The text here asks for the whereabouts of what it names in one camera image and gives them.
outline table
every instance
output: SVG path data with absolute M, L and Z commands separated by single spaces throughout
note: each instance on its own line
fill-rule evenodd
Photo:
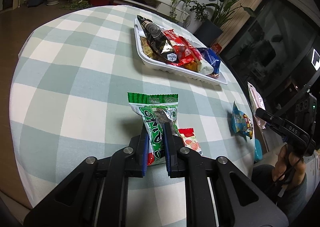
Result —
M 10 123 L 19 174 L 34 207 L 88 156 L 111 156 L 139 135 L 142 118 L 127 92 L 179 94 L 178 126 L 193 127 L 203 154 L 228 157 L 251 176 L 254 138 L 230 131 L 232 104 L 251 119 L 239 84 L 210 85 L 148 69 L 136 50 L 137 15 L 199 42 L 187 30 L 130 6 L 94 7 L 37 28 L 19 56 L 10 92 Z M 165 164 L 130 179 L 127 226 L 185 226 L 183 179 Z

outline black snack package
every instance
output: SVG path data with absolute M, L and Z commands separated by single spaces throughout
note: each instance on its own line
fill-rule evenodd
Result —
M 177 62 L 177 55 L 162 30 L 151 20 L 137 15 L 139 23 L 147 37 L 149 46 L 161 57 Z

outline plastic tray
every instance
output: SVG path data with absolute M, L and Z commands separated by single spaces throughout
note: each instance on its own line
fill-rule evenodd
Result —
M 141 46 L 141 40 L 140 40 L 140 36 L 146 37 L 146 35 L 144 34 L 144 31 L 142 30 L 142 27 L 141 27 L 137 18 L 134 20 L 134 35 L 135 35 L 135 39 L 136 39 L 138 55 L 140 56 L 140 58 L 142 59 L 142 61 L 144 62 L 144 64 L 147 67 L 154 69 L 154 70 L 162 70 L 165 72 L 172 72 L 172 73 L 180 75 L 180 76 L 185 76 L 188 78 L 208 82 L 213 85 L 217 85 L 217 84 L 227 85 L 228 84 L 227 80 L 224 78 L 224 76 L 221 72 L 219 72 L 219 77 L 217 79 L 214 79 L 209 76 L 202 75 L 200 73 L 187 70 L 185 68 L 173 66 L 173 65 L 170 65 L 167 63 L 162 63 L 162 62 L 159 62 L 159 61 L 156 61 L 156 60 L 153 60 L 153 59 L 147 57 L 143 53 L 142 46 Z M 205 45 L 203 45 L 203 44 L 199 44 L 199 43 L 193 42 L 191 40 L 188 40 L 188 41 L 194 47 L 205 47 Z

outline human hand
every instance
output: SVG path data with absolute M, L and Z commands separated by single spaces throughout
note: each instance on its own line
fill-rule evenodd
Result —
M 272 179 L 273 181 L 277 180 L 279 176 L 281 176 L 286 170 L 287 170 L 287 165 L 285 162 L 285 156 L 287 154 L 287 148 L 288 144 L 284 145 L 279 152 L 278 155 L 278 161 L 276 163 L 275 168 L 272 170 Z M 296 156 L 293 152 L 289 154 L 289 162 L 293 166 L 297 161 L 299 160 L 299 157 Z M 304 175 L 306 172 L 306 164 L 303 161 L 303 158 L 299 161 L 299 163 L 296 164 L 294 167 L 296 172 L 293 175 L 292 181 L 290 184 L 287 186 L 287 190 L 293 189 L 296 186 L 300 185 L 304 179 Z

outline metal screw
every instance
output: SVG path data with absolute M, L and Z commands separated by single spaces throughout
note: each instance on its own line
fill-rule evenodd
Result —
M 88 158 L 85 159 L 85 162 L 87 164 L 93 164 L 95 161 L 96 161 L 95 157 L 88 157 Z
M 126 153 L 126 154 L 131 154 L 133 152 L 133 148 L 126 147 L 126 148 L 124 148 L 123 152 Z
M 187 147 L 183 147 L 183 148 L 180 149 L 180 152 L 181 152 L 182 154 L 188 154 L 188 153 L 190 152 L 190 149 L 187 148 Z
M 221 164 L 226 164 L 228 159 L 226 157 L 218 157 L 218 162 Z

